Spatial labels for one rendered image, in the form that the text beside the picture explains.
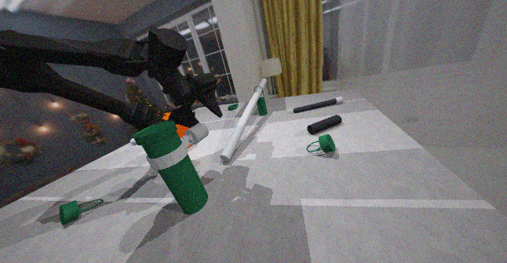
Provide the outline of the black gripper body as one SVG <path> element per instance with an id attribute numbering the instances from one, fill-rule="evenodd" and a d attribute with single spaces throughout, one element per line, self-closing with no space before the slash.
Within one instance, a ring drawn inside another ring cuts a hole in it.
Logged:
<path id="1" fill-rule="evenodd" d="M 180 72 L 165 77 L 162 81 L 162 92 L 164 94 L 168 93 L 175 100 L 173 104 L 176 107 L 181 106 L 172 110 L 168 120 L 173 120 L 176 124 L 179 119 L 191 114 L 191 106 L 196 101 L 199 92 L 214 86 L 217 81 L 217 78 L 210 73 L 196 75 L 191 83 L 188 82 L 188 77 L 183 76 Z"/>

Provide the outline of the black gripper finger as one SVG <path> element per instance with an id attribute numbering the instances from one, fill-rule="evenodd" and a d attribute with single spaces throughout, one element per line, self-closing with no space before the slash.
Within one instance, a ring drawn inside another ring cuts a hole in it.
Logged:
<path id="1" fill-rule="evenodd" d="M 201 90 L 196 99 L 220 118 L 223 115 L 215 97 L 216 88 L 217 85 Z"/>
<path id="2" fill-rule="evenodd" d="M 200 122 L 195 117 L 195 112 L 192 112 L 191 114 L 186 115 L 185 117 L 179 119 L 177 121 L 176 125 L 182 125 L 182 126 L 186 126 L 188 128 L 191 128 L 198 123 L 200 123 Z"/>

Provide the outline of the black rod with white tip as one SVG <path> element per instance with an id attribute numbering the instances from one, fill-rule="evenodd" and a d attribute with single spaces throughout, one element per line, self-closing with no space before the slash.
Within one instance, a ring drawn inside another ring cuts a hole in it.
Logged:
<path id="1" fill-rule="evenodd" d="M 319 103 L 316 103 L 316 104 L 310 104 L 310 105 L 306 105 L 306 106 L 303 106 L 303 107 L 295 108 L 293 111 L 294 111 L 294 113 L 298 113 L 298 112 L 301 112 L 301 111 L 307 111 L 307 110 L 311 110 L 311 109 L 314 109 L 314 108 L 321 108 L 321 107 L 324 107 L 324 106 L 327 106 L 327 105 L 342 104 L 343 101 L 344 101 L 343 97 L 335 97 L 333 100 L 326 100 L 326 101 L 319 102 Z"/>

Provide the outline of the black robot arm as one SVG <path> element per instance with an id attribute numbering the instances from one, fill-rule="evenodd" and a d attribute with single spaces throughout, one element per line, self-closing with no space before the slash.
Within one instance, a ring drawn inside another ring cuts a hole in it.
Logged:
<path id="1" fill-rule="evenodd" d="M 138 132 L 160 122 L 149 106 L 127 104 L 59 76 L 48 64 L 70 64 L 103 68 L 115 75 L 137 77 L 148 69 L 148 77 L 160 85 L 179 72 L 188 43 L 167 28 L 151 26 L 149 40 L 107 38 L 98 42 L 27 35 L 0 31 L 0 88 L 22 93 L 50 93 L 118 115 Z"/>

